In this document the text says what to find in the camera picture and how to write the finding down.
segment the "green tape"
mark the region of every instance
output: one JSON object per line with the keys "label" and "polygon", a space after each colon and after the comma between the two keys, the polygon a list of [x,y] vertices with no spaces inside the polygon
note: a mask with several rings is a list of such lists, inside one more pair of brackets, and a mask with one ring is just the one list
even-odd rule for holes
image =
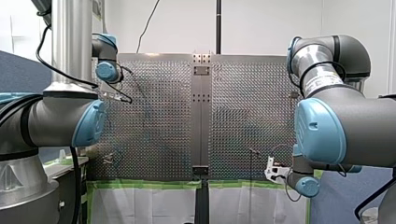
{"label": "green tape", "polygon": [[93,189],[199,189],[199,181],[145,181],[145,180],[99,180],[89,181],[87,184]]}
{"label": "green tape", "polygon": [[92,213],[92,196],[93,196],[93,191],[94,187],[93,184],[87,181],[87,201],[88,201],[88,206],[87,206],[87,213],[88,213],[88,218],[87,222],[91,224],[91,213]]}
{"label": "green tape", "polygon": [[283,189],[283,185],[278,185],[270,181],[260,180],[210,180],[209,187],[211,189],[227,189],[227,188],[242,188],[253,187],[263,189]]}
{"label": "green tape", "polygon": [[311,199],[306,199],[305,224],[311,224]]}
{"label": "green tape", "polygon": [[316,177],[317,179],[321,179],[322,175],[323,175],[322,170],[314,170],[314,177]]}
{"label": "green tape", "polygon": [[81,195],[81,203],[85,203],[87,201],[88,201],[87,194]]}

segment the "metal bracket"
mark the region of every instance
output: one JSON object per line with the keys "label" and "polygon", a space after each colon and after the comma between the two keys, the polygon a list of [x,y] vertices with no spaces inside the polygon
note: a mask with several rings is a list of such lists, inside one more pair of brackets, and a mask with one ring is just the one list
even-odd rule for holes
{"label": "metal bracket", "polygon": [[209,175],[208,166],[192,166],[192,173],[195,175]]}
{"label": "metal bracket", "polygon": [[194,74],[196,76],[209,76],[209,66],[194,66]]}
{"label": "metal bracket", "polygon": [[193,54],[191,71],[191,164],[194,175],[208,175],[212,69],[210,54]]}

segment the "white cloth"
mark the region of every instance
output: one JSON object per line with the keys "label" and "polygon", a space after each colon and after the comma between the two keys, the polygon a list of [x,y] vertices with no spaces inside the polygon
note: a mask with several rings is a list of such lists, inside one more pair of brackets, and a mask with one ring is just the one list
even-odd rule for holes
{"label": "white cloth", "polygon": [[[289,190],[293,199],[297,192]],[[305,224],[307,199],[289,200],[283,189],[210,189],[210,223]]]}

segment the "white paper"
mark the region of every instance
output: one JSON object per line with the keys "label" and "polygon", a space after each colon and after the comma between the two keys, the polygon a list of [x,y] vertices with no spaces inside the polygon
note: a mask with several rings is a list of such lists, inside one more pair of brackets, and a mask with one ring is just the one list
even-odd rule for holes
{"label": "white paper", "polygon": [[241,190],[241,188],[209,189],[210,223],[238,223]]}
{"label": "white paper", "polygon": [[92,224],[175,224],[194,221],[195,189],[97,189]]}

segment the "vertical metal post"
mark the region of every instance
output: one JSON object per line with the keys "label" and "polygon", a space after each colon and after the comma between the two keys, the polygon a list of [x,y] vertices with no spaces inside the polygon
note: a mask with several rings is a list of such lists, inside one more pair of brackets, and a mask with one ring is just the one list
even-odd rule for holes
{"label": "vertical metal post", "polygon": [[[52,65],[92,81],[92,0],[52,0]],[[52,72],[54,82],[73,83]]]}
{"label": "vertical metal post", "polygon": [[208,139],[211,116],[212,72],[211,55],[195,54],[193,57],[192,86],[191,86],[191,116],[192,116],[192,144],[191,162],[192,173],[202,182],[195,193],[196,224],[209,223],[209,175]]}
{"label": "vertical metal post", "polygon": [[221,54],[221,0],[216,7],[216,54]]}

